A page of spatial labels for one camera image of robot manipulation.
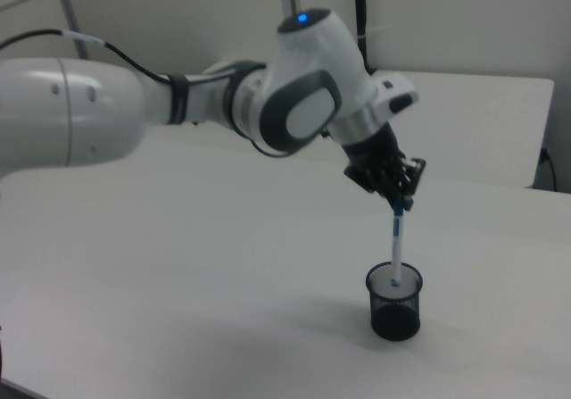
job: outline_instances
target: cable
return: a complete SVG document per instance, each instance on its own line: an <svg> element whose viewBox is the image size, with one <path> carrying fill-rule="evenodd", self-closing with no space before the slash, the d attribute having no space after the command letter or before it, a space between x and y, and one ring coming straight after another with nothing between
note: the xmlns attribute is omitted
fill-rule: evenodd
<svg viewBox="0 0 571 399"><path fill-rule="evenodd" d="M126 55L125 53L123 53L117 46L110 44L109 42L105 42L104 45L107 49L113 51L116 55L118 55L121 59L123 59L125 62L128 62L131 66L133 66L135 69L137 69L138 71L144 73L146 76L148 76L149 78L156 80L157 82L161 82L162 84L165 85L172 85L170 83L170 79L168 78L163 78L162 76L157 75L156 73L152 73L151 71L149 71L148 69L146 69L145 67L141 66L138 62L136 62L135 60L133 60L131 57L129 57L128 55Z"/></svg>
<svg viewBox="0 0 571 399"><path fill-rule="evenodd" d="M551 166L551 176L553 177L553 192L557 192L557 176L555 175L555 166L553 165L553 160L549 151L545 154L545 159Z"/></svg>
<svg viewBox="0 0 571 399"><path fill-rule="evenodd" d="M2 51L4 48L6 48L9 45L15 44L16 42L20 42L21 40L24 39L28 39L30 37L38 37L38 36L45 36L45 35L55 35L55 36L62 36L62 37L70 37L73 39L79 39L79 40L84 40L86 42L90 42L90 43L94 43L96 45L100 45L103 46L107 49L109 49L110 51L113 51L116 55L118 55L122 60L124 60L125 62L127 62L128 64L130 64L131 66L133 66L135 69L137 69L138 71L144 73L144 75L148 76L149 78L160 82L162 84L168 85L168 86L172 86L172 83L170 82L170 79L167 78L163 78L162 76L157 75L156 73L153 73L152 71L149 71L147 68L143 67L141 64L139 64L138 62L136 62L135 60L133 60L131 57L129 57L128 55L126 55L124 52L122 52L117 46L110 44L109 42L106 42L98 37L92 37L89 35L85 35L83 33L78 33L75 31L68 31L68 30L58 30L58 29L39 29L39 30L31 30L31 31L27 31L25 33L21 33L20 35L16 35L14 37L10 37L8 39L6 39L4 42L0 43L0 51ZM195 85L199 85L199 84L206 84L206 83L210 83L210 82L215 82L217 80L223 80L223 79L228 79L232 76L234 72L231 71L229 73L223 73L220 75L213 75L210 76L208 78L204 78L204 79L198 79L198 80L193 80L189 82L189 85L195 86ZM295 154L297 151L292 151L292 152L288 152L285 154L271 154L270 152L265 151L264 149L262 149L256 142L254 142L252 139L250 139L248 136L246 136L238 127L237 125L234 123L234 121L230 121L230 125L232 126L232 129L239 135L242 136L244 138L247 138L248 140L250 140L250 143L252 143L252 146L260 153L260 154L264 154L270 158L286 158L287 156L293 155Z"/></svg>
<svg viewBox="0 0 571 399"><path fill-rule="evenodd" d="M0 51L11 44L20 42L21 40L28 39L29 37L44 36L44 35L56 35L61 36L62 31L58 29L41 29L41 30L31 30L20 35L12 36L7 38L4 42L0 43Z"/></svg>
<svg viewBox="0 0 571 399"><path fill-rule="evenodd" d="M39 29L39 30L27 31L25 33L21 33L20 35L10 37L10 38L6 39L4 42L0 43L0 51L2 51L4 48L6 48L9 45L15 44L16 42L20 42L24 39L28 39L30 37L45 36L45 35L70 37L73 39L83 40L86 42L91 42L93 44L103 46L103 47L109 49L110 51L113 51L122 60L124 60L125 62L127 62L131 66L133 66L138 71L144 73L144 75L148 76L149 78L156 80L157 82L160 82L162 84L168 85L168 86L172 85L170 82L170 79L163 78L162 76L159 76L156 73L149 71L146 67L143 67L141 64L139 64L138 62L133 60L131 57L126 55L124 52L122 52L117 46L110 44L109 42L106 42L106 41L104 41L98 37L92 37L92 36L85 35L83 33L78 33L75 31L59 30L59 29ZM217 80L226 79L226 78L229 78L230 75L231 75L231 73L226 73L223 75L217 75L217 76L213 76L213 77L209 77L209 78L205 78L205 79L193 80L192 82L190 82L190 86L205 84L205 83L214 82Z"/></svg>

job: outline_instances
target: black mesh cup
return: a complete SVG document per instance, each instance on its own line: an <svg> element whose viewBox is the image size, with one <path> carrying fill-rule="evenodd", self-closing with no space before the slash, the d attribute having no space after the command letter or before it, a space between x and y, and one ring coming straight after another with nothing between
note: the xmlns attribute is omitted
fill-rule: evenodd
<svg viewBox="0 0 571 399"><path fill-rule="evenodd" d="M384 339L404 341L420 329L418 294L422 276L416 268L402 264L401 284L391 285L391 263L383 262L367 274L371 300L371 327Z"/></svg>

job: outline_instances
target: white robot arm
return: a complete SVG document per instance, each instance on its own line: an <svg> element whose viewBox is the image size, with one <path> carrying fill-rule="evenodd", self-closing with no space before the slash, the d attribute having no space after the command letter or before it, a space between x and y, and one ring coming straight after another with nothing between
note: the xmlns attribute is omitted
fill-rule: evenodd
<svg viewBox="0 0 571 399"><path fill-rule="evenodd" d="M347 176L409 210L425 163L404 157L388 121L417 100L401 74L371 78L349 30L324 9L283 21L268 65L159 77L100 62L10 60L0 63L0 177L122 158L148 124L215 121L277 157L330 135L348 155Z"/></svg>

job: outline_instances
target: white wall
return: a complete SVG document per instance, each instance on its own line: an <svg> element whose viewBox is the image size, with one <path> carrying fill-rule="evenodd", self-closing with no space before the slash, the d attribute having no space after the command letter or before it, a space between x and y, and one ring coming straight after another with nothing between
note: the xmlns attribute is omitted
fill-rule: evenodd
<svg viewBox="0 0 571 399"><path fill-rule="evenodd" d="M44 28L68 28L60 0L0 0L0 40ZM37 37L9 46L0 60L32 55L77 57L77 52L69 40Z"/></svg>
<svg viewBox="0 0 571 399"><path fill-rule="evenodd" d="M0 0L0 11L12 1ZM110 40L156 71L198 72L219 60L266 61L282 19L280 0L71 1L82 31ZM302 6L334 9L355 30L354 0L302 0ZM67 27L57 0L30 0L0 18L0 37ZM546 144L560 189L571 192L571 0L368 0L368 22L389 26L368 42L371 63L383 69L555 80ZM121 63L113 54L88 49L93 59ZM69 41L43 37L0 58L27 54L76 56ZM540 184L550 188L549 174L541 175Z"/></svg>
<svg viewBox="0 0 571 399"><path fill-rule="evenodd" d="M390 26L368 42L385 69L554 80L546 145L571 192L571 0L368 0L368 22Z"/></svg>

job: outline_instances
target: table surface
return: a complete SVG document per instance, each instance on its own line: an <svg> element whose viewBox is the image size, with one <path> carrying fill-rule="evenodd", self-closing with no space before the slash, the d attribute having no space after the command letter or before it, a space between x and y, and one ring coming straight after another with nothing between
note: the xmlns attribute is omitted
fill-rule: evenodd
<svg viewBox="0 0 571 399"><path fill-rule="evenodd" d="M369 327L390 208L328 162L148 138L0 199L4 377L48 398L563 398L571 197L426 177L422 325Z"/></svg>
<svg viewBox="0 0 571 399"><path fill-rule="evenodd" d="M427 175L508 187L534 183L551 80L403 73L416 86L420 100L391 124L404 153L427 160ZM248 142L216 124L156 128L151 133L167 140L253 151ZM322 138L295 157L347 163L341 147Z"/></svg>

